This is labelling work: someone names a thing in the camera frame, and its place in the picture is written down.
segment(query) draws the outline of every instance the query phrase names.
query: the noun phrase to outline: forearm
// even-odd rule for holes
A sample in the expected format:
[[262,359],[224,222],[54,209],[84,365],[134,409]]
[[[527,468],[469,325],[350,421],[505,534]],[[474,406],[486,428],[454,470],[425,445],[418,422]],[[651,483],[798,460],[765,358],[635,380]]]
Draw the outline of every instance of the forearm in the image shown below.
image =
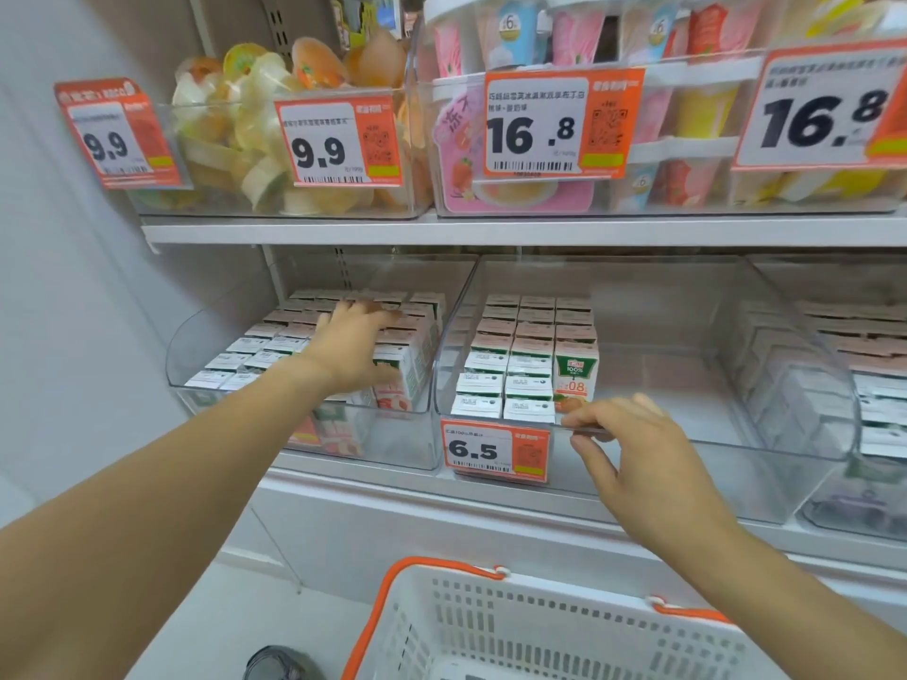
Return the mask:
[[126,674],[324,395],[316,365],[275,366],[0,531],[0,676],[38,659],[71,678]]
[[740,529],[669,564],[792,680],[895,680],[907,637]]

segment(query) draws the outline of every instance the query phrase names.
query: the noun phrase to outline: white floor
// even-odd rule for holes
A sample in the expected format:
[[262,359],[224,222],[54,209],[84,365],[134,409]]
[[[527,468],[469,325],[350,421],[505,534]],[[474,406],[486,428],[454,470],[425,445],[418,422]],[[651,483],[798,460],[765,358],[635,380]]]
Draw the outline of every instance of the white floor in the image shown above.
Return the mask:
[[309,655],[340,677],[370,607],[214,563],[139,659],[129,680],[240,680],[266,645]]

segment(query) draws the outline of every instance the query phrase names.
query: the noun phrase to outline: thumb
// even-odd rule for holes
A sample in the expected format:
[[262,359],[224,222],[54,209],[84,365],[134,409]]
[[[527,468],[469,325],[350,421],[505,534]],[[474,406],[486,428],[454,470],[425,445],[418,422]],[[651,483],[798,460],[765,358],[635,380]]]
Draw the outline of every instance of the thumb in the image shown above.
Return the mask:
[[371,372],[371,385],[376,384],[396,384],[400,381],[400,371],[393,365],[379,363]]
[[610,510],[611,502],[617,498],[617,469],[611,464],[601,446],[588,436],[574,433],[570,437],[570,444],[573,446],[573,450],[582,458],[586,470],[591,475],[592,481],[595,482],[595,488],[599,491],[601,502],[605,504],[605,508]]

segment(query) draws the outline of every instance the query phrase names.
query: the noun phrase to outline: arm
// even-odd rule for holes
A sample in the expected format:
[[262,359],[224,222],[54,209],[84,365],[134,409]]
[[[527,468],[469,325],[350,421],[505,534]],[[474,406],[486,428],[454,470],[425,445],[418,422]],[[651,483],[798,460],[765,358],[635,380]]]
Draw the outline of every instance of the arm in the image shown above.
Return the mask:
[[904,676],[907,637],[738,525],[686,435],[651,399],[598,401],[563,424],[617,438],[620,468],[588,436],[571,441],[602,502],[793,680]]
[[340,304],[302,353],[0,530],[0,677],[125,676],[322,400],[391,382],[396,316]]

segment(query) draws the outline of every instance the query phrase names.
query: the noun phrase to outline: orange basket handle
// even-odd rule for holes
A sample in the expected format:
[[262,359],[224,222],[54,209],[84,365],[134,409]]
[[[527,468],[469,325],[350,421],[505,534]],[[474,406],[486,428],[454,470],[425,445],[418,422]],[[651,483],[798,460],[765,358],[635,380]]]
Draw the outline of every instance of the orange basket handle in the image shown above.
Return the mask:
[[698,618],[699,620],[712,620],[716,623],[727,623],[733,625],[730,618],[713,611],[710,608],[684,608],[683,606],[672,606],[660,596],[647,596],[646,603],[652,606],[656,613],[662,616],[674,616],[678,618]]
[[343,669],[343,674],[340,676],[340,680],[356,679],[356,674],[359,672],[359,666],[362,665],[362,660],[366,657],[368,645],[372,641],[372,635],[375,633],[375,628],[378,627],[378,620],[380,620],[381,613],[385,608],[387,595],[390,593],[391,585],[394,583],[396,577],[410,566],[447,568],[448,570],[459,570],[460,572],[469,573],[470,575],[478,575],[479,577],[488,579],[501,580],[507,577],[506,571],[504,569],[501,569],[500,566],[495,566],[495,569],[501,569],[500,571],[489,572],[488,570],[482,570],[481,568],[476,568],[475,566],[471,566],[468,563],[461,563],[460,561],[456,560],[429,559],[421,556],[410,556],[408,558],[398,560],[391,566],[391,570],[386,572],[385,578],[381,581],[381,588],[378,590],[378,597],[375,599],[375,606],[372,607],[372,614],[368,617],[368,622],[366,623],[365,628],[362,630],[362,634],[359,636],[359,639],[356,642],[356,646],[353,647],[353,652],[350,654],[349,659],[346,661],[346,666]]

